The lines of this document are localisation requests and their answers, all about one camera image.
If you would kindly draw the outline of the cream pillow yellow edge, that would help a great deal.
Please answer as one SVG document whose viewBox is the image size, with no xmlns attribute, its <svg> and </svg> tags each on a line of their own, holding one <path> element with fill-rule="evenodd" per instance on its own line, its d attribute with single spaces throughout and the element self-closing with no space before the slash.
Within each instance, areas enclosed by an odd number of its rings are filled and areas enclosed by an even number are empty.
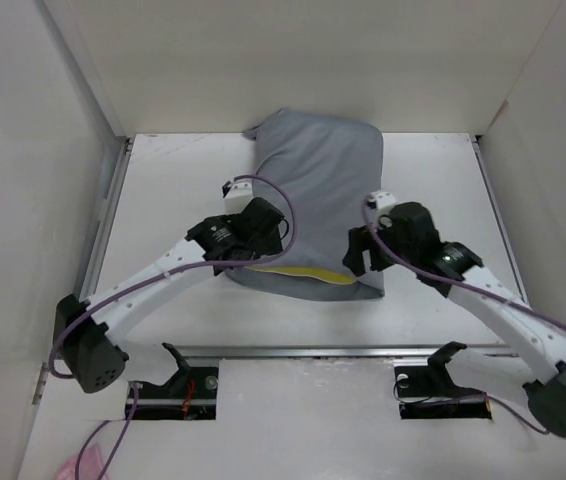
<svg viewBox="0 0 566 480">
<path fill-rule="evenodd" d="M 288 277 L 311 278 L 333 285 L 351 285 L 357 282 L 357 280 L 351 276 L 313 267 L 252 266 L 249 267 L 249 270 L 261 273 L 284 275 Z"/>
</svg>

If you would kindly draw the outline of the grey pillowcase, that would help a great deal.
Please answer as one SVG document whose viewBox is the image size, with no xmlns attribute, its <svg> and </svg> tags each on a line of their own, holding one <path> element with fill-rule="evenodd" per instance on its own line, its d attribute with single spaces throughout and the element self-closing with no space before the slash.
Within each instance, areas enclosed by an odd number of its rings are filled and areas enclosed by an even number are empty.
<svg viewBox="0 0 566 480">
<path fill-rule="evenodd" d="M 232 281 L 258 291 L 302 300 L 334 302 L 379 299 L 379 272 L 355 277 L 343 264 L 348 231 L 361 226 L 361 204 L 381 187 L 384 140 L 368 123 L 281 109 L 244 130 L 255 143 L 253 192 L 297 223 L 284 239 L 288 252 L 266 267 L 313 267 L 351 276 L 351 285 L 311 278 L 232 269 Z"/>
</svg>

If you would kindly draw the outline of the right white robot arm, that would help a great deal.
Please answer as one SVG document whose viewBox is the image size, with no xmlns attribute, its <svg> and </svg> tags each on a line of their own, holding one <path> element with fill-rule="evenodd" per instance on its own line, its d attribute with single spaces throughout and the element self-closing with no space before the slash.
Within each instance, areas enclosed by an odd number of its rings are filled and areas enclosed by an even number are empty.
<svg viewBox="0 0 566 480">
<path fill-rule="evenodd" d="M 429 210 L 377 191 L 362 202 L 364 224 L 348 233 L 343 264 L 355 276 L 400 265 L 481 321 L 513 351 L 508 358 L 449 342 L 430 355 L 426 381 L 439 396 L 469 390 L 528 409 L 549 434 L 566 439 L 566 325 L 534 311 L 472 250 L 444 242 Z"/>
</svg>

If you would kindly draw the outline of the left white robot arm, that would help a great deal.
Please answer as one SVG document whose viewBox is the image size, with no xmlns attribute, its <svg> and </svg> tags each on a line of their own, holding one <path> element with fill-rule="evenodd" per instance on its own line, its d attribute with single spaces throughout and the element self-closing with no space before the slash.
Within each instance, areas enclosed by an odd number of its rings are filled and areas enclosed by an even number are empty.
<svg viewBox="0 0 566 480">
<path fill-rule="evenodd" d="M 154 385 L 168 397 L 186 387 L 189 368 L 166 342 L 139 345 L 127 336 L 141 321 L 187 288 L 226 269 L 265 263 L 283 252 L 284 214 L 257 197 L 239 213 L 212 216 L 152 264 L 105 293 L 79 300 L 69 294 L 56 306 L 52 357 L 88 393 L 118 379 Z"/>
</svg>

